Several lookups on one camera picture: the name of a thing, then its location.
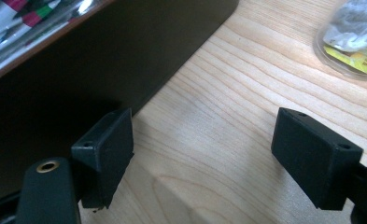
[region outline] yellow packet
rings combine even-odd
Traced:
[[[367,74],[367,48],[357,52],[343,52],[327,45],[323,48],[333,58]]]

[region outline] wood grain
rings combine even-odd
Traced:
[[[83,223],[349,223],[317,210],[273,157],[280,106],[365,148],[367,82],[333,71],[312,41],[335,2],[241,0],[134,117],[135,156],[109,210]]]

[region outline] clear plastic packaging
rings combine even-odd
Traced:
[[[0,0],[0,69],[104,2]]]
[[[367,0],[348,0],[339,6],[319,29],[314,51],[343,75],[367,80]]]

